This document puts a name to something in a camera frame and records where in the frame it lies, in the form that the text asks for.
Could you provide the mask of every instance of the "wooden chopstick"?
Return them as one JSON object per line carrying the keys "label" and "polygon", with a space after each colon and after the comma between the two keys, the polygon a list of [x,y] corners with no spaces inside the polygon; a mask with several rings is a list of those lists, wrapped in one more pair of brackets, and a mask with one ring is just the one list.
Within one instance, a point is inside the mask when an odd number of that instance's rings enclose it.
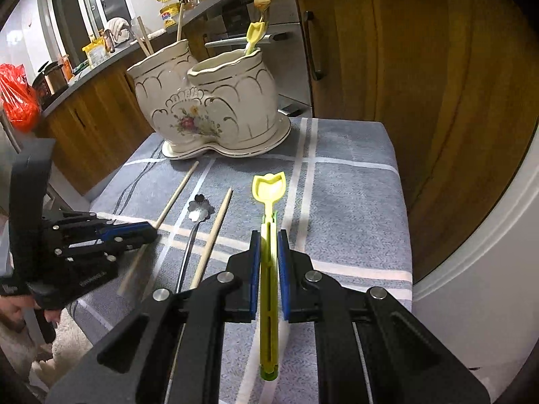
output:
{"label": "wooden chopstick", "polygon": [[150,40],[148,38],[148,33],[146,32],[144,24],[142,24],[142,18],[140,18],[140,16],[137,16],[136,19],[138,21],[138,25],[140,26],[140,29],[142,31],[142,36],[144,36],[144,40],[146,41],[146,45],[148,46],[148,50],[150,51],[150,54],[155,53],[154,48],[152,47],[152,44],[150,43]]}
{"label": "wooden chopstick", "polygon": [[[168,211],[170,211],[170,209],[172,208],[172,205],[174,205],[174,202],[176,202],[176,200],[178,199],[178,196],[180,195],[182,190],[185,188],[185,185],[187,184],[187,182],[191,178],[191,176],[192,176],[193,172],[196,170],[197,166],[198,166],[198,161],[195,161],[193,166],[190,168],[190,170],[184,176],[182,182],[180,182],[180,185],[178,186],[176,191],[174,191],[174,194],[169,199],[169,201],[166,204],[165,208],[161,212],[161,215],[159,216],[159,218],[155,222],[155,225],[154,225],[155,229],[159,229],[159,227],[161,226],[161,224],[165,220],[166,214],[168,214]],[[129,281],[133,277],[133,274],[134,274],[135,269],[136,269],[136,267],[138,265],[138,262],[142,258],[142,255],[144,255],[144,252],[146,252],[147,248],[148,248],[148,245],[144,244],[138,250],[137,254],[135,255],[135,257],[131,261],[131,265],[129,266],[129,269],[127,270],[127,273],[126,273],[125,277],[123,277],[122,283],[120,284],[120,287],[118,288],[117,295],[123,296],[125,294],[125,292],[127,290],[127,287],[129,285]]]}
{"label": "wooden chopstick", "polygon": [[[228,189],[228,191],[226,192],[225,198],[223,199],[223,203],[221,203],[221,206],[219,208],[219,212],[217,213],[217,217],[215,217],[214,225],[211,227],[208,241],[206,241],[206,246],[204,247],[202,255],[200,256],[200,261],[198,262],[198,267],[197,267],[197,271],[195,272],[195,277],[193,278],[193,281],[191,282],[190,290],[198,287],[198,285],[200,284],[202,280],[202,277],[204,276],[204,271],[206,270],[208,260],[210,259],[211,251],[214,248],[215,240],[217,240],[217,236],[219,235],[219,229],[221,229],[221,225],[223,224],[223,219],[225,218],[225,213],[226,213],[226,210],[228,209],[228,204],[230,203],[231,197],[232,197],[232,189]],[[168,398],[170,395],[170,388],[172,386],[172,378],[174,376],[174,372],[176,371],[176,360],[178,358],[178,352],[180,351],[180,344],[182,342],[184,331],[185,331],[185,326],[182,328],[180,339],[178,341],[178,344],[176,345],[174,362],[172,363],[172,369],[170,371],[169,381],[166,387],[164,402],[168,402]]]}
{"label": "wooden chopstick", "polygon": [[202,281],[204,271],[206,270],[206,266],[208,265],[211,252],[214,249],[215,241],[217,240],[217,236],[219,235],[219,230],[221,229],[221,225],[223,224],[223,219],[225,218],[225,213],[228,209],[228,204],[230,203],[231,197],[232,189],[228,189],[223,203],[221,203],[221,206],[219,208],[219,212],[217,213],[217,217],[215,217],[214,225],[211,227],[208,241],[206,241],[206,246],[204,247],[202,255],[200,256],[197,271],[195,272],[195,276],[193,277],[193,281],[191,282],[191,289],[195,289],[196,287],[198,287],[198,285]]}
{"label": "wooden chopstick", "polygon": [[180,19],[178,19],[178,33],[176,33],[176,42],[182,39],[183,10],[185,3],[180,4]]}
{"label": "wooden chopstick", "polygon": [[148,49],[146,48],[142,40],[138,37],[138,35],[135,32],[133,32],[133,35],[135,36],[135,39],[138,42],[138,45],[140,45],[140,48],[142,48],[142,51],[144,52],[146,57],[149,58],[151,56],[150,52],[148,51]]}

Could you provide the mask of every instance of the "human hand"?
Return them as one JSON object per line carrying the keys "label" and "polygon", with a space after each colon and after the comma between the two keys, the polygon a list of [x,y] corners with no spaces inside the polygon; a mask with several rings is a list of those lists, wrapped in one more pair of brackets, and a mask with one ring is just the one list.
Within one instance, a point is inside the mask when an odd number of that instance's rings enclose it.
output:
{"label": "human hand", "polygon": [[[10,329],[20,329],[24,325],[23,309],[39,309],[31,296],[0,296],[0,322]],[[60,322],[60,310],[45,310],[47,322]]]}

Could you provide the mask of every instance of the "cabinet handle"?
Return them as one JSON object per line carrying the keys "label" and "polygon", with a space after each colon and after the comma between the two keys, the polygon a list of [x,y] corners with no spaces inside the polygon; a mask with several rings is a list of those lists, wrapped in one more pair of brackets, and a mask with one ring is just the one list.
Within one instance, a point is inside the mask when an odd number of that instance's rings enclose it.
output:
{"label": "cabinet handle", "polygon": [[77,113],[76,109],[73,109],[73,112],[75,113],[75,117],[79,120],[79,123],[83,127],[83,129],[86,129],[86,125],[83,123],[83,121],[80,119],[79,114]]}
{"label": "cabinet handle", "polygon": [[311,34],[309,33],[309,21],[313,21],[314,13],[307,10],[304,13],[304,27],[305,27],[305,43],[307,47],[307,59],[309,60],[309,68],[311,69],[311,75],[314,80],[321,80],[324,77],[324,73],[317,70],[314,67],[313,48],[311,47]]}

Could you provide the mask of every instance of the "red plastic bag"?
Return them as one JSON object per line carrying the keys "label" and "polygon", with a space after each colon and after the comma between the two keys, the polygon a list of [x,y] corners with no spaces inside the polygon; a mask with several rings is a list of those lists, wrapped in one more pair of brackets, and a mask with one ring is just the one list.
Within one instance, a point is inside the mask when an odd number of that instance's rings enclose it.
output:
{"label": "red plastic bag", "polygon": [[30,132],[39,121],[40,107],[36,91],[28,85],[22,65],[0,64],[0,91],[4,111],[13,127]]}

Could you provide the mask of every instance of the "floral painting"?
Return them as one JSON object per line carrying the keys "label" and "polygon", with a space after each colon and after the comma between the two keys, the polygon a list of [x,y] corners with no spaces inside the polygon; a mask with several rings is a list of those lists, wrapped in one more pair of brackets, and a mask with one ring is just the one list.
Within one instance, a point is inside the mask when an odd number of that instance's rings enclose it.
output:
{"label": "floral painting", "polygon": [[171,124],[170,127],[176,128],[182,136],[194,134],[218,137],[222,133],[221,125],[216,124],[209,118],[206,110],[197,105],[190,106],[189,110],[180,107],[179,112],[174,113],[173,117],[176,118],[177,124]]}

